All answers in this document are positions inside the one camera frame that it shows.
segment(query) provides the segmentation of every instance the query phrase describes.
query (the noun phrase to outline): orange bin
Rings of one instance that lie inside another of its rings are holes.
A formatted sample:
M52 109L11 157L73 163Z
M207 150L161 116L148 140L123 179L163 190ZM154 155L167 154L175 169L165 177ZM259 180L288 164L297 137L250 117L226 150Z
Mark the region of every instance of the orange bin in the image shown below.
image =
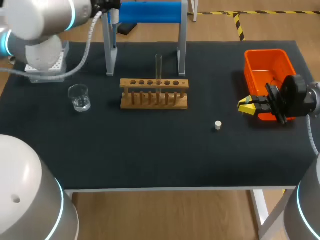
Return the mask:
M267 83L280 89L286 76L296 75L287 53L281 49L248 50L244 58L244 75L250 95L267 96ZM271 113L260 113L258 117L263 121L276 121Z

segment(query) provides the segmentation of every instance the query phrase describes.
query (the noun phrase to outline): test tube rack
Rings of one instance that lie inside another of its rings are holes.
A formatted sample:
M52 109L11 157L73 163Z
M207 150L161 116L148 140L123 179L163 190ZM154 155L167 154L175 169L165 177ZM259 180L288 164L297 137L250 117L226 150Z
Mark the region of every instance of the test tube rack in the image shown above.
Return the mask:
M122 78L120 88L124 89L121 99L122 109L165 109L187 110L189 81L186 79L162 79L160 84L156 79L132 79ZM150 89L148 92L134 89ZM151 89L161 89L160 92L152 92Z

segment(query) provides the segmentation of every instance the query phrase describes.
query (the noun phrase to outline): yellow black tape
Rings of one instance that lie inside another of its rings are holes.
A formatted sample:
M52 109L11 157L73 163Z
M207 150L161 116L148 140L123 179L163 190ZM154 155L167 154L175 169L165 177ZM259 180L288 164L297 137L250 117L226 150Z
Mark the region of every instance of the yellow black tape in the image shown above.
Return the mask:
M201 11L197 13L198 15L229 15L233 14L320 14L320 11Z
M234 13L233 18L234 18L234 23L235 23L236 29L238 30L238 35L239 35L240 41L245 41L246 38L244 35L244 31L242 29L242 26L240 24L239 14Z

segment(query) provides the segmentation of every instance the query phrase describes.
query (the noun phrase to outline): black table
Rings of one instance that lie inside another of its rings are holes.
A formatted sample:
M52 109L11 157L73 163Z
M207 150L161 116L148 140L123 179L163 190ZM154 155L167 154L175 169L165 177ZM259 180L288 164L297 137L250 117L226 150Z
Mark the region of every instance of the black table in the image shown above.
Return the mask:
M71 43L68 69L85 45ZM283 49L296 72L313 80L293 41L189 42L188 110L121 110L120 78L177 79L176 43L119 43L115 76L106 76L103 43L63 83L32 84L12 75L0 99L0 134L29 144L67 190L296 186L315 160L305 118L283 127L237 111L249 92L244 53ZM23 70L17 63L15 69ZM88 86L92 107L77 113L68 88ZM215 121L219 132L212 131ZM311 122L320 143L320 121Z

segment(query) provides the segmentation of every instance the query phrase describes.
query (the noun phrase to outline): gray cable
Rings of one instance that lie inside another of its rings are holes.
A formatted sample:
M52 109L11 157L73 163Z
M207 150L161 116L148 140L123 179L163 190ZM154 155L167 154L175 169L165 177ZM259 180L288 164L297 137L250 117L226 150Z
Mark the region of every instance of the gray cable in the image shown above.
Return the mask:
M86 63L88 55L89 55L89 51L90 51L90 45L91 45L91 40L92 40L92 36L95 30L95 26L96 23L98 22L99 18L102 16L102 12L99 11L95 17L92 20L91 26L90 26L90 30L88 33L88 40L86 41L86 46L85 46L85 51L83 54L83 58L81 60L81 62L79 63L79 65L73 69L70 72L67 72L65 74L62 75L55 75L55 76L41 76L41 75L35 75L35 74L28 74L25 73L24 71L18 71L18 70L13 70L13 69L8 69L8 68L0 68L0 72L8 72L10 74L15 74L15 75L19 75L19 76L23 76L23 77L27 77L27 78L32 78L35 80L58 80L58 79L64 79L67 77L70 77L71 75L77 73Z
M308 135L309 135L311 147L312 147L315 155L318 156L319 152L318 152L317 147L315 145L314 137L312 136L312 129L311 129L311 123L310 123L310 116L309 115L306 116L306 127L308 129Z

